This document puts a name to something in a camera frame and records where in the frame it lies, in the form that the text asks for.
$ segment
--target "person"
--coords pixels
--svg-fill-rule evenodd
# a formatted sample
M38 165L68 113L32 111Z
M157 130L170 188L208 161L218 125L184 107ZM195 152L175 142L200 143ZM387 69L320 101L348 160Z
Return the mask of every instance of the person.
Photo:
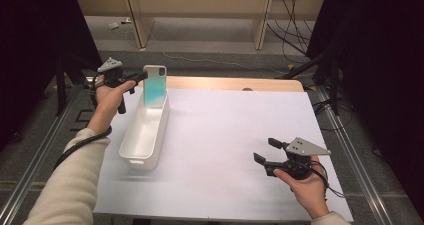
M319 163L319 159L317 156L312 156L311 160ZM315 169L317 172L323 174L323 169L317 163L312 165L312 168ZM312 173L308 178L304 180L296 180L281 169L275 169L274 174L290 186L291 190L293 191L296 197L296 200L312 218L311 225L349 224L337 212L329 211L327 203L325 202L325 185L318 175Z
M97 88L98 105L90 122L66 145L65 151L80 141L105 133L117 113L122 95L134 86L134 81L128 81L113 89L107 86ZM97 184L109 143L107 137L92 141L63 160L48 179L24 225L93 224ZM292 188L298 202L313 219L313 225L348 224L337 213L329 212L322 192L324 184L318 176L297 181L281 170L274 173Z

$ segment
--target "white container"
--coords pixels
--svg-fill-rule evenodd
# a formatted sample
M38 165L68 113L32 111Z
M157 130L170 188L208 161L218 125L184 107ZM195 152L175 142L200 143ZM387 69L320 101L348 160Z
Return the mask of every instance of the white container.
M119 155L135 169L152 170L156 167L169 116L168 95L162 108L144 106L142 92L135 116L122 141Z

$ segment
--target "white tabletop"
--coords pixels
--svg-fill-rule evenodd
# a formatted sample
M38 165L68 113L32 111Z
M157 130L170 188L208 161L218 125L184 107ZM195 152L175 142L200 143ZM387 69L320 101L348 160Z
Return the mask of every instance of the white tabletop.
M282 142L301 137L325 147L306 93L168 89L170 115L158 166L140 172L118 153L140 91L125 95L127 113L113 120L94 213L270 223L310 220L289 187L267 177L253 160L254 152L270 161L286 160L283 150L268 145L269 137ZM330 157L320 160L331 187L343 192ZM353 220L345 199L330 191L327 198L330 210Z

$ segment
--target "hand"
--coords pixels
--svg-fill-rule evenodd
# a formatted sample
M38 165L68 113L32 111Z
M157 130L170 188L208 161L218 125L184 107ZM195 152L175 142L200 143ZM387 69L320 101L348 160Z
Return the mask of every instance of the hand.
M116 88L110 88L105 85L98 87L96 90L98 105L87 128L98 134L106 132L118 111L122 95L135 85L135 81L128 81Z
M312 156L311 160L319 162L317 156ZM312 167L323 174L321 166L313 165ZM312 173L307 179L296 180L280 169L275 169L274 174L290 186L297 201L305 208L312 219L330 213L325 203L324 182L318 175Z

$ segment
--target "white sleeve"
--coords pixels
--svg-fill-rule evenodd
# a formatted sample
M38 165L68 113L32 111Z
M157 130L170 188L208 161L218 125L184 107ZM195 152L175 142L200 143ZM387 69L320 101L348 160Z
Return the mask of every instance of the white sleeve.
M348 223L340 214L337 212L331 212L325 216L313 219L311 225L347 225Z
M97 135L85 128L65 151L79 141ZM28 224L92 224L100 168L109 138L77 149L53 172L32 208Z

